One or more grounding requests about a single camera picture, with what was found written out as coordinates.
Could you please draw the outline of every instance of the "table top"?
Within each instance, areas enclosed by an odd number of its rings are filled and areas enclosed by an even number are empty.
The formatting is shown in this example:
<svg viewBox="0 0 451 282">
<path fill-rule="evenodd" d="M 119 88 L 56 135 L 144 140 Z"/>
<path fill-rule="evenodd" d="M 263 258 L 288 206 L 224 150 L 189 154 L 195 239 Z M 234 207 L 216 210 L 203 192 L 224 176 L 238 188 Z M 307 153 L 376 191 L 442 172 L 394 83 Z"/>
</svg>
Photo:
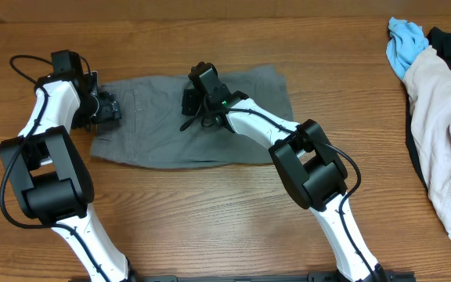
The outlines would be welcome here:
<svg viewBox="0 0 451 282">
<path fill-rule="evenodd" d="M 451 31 L 451 16 L 409 18 Z M 10 56 L 49 58 L 70 49 L 101 81 L 186 74 L 204 60 L 221 72 L 272 63 L 287 78 L 295 120 L 318 121 L 352 156 L 363 184 L 351 197 L 355 220 L 385 269 L 418 281 L 451 280 L 451 241 L 405 146 L 406 92 L 387 58 L 388 17 L 0 24 L 0 142 L 24 127 L 33 85 Z M 20 61 L 37 78 L 40 62 Z M 316 219 L 287 195 L 272 165 L 155 170 L 89 155 L 93 133 L 72 140 L 96 189 L 95 206 L 117 248 L 142 275 L 180 277 L 302 274 L 335 269 Z M 352 168 L 348 185 L 355 181 Z M 0 183 L 3 167 L 0 161 Z M 20 212 L 8 185 L 6 203 Z M 0 281 L 86 276 L 51 230 L 19 230 L 0 212 Z"/>
</svg>

